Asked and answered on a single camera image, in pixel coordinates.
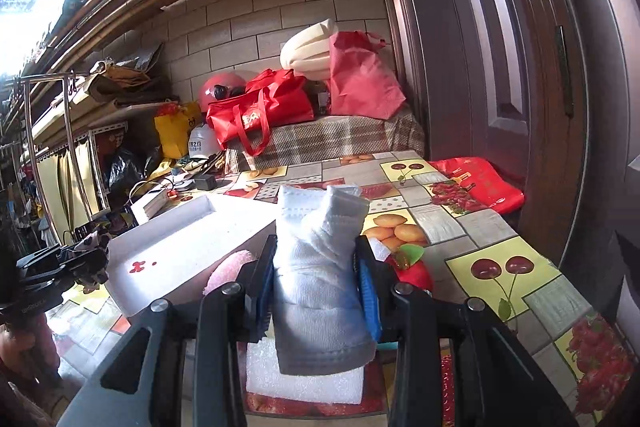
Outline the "person's left hand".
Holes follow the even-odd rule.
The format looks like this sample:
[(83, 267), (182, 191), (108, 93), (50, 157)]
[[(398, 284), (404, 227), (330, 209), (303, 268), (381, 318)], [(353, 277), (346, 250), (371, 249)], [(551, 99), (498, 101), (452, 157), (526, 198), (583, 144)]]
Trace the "person's left hand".
[(41, 313), (32, 318), (28, 329), (3, 324), (1, 326), (1, 373), (14, 385), (27, 386), (35, 381), (26, 355), (37, 353), (44, 365), (54, 373), (60, 367), (52, 331), (47, 317)]

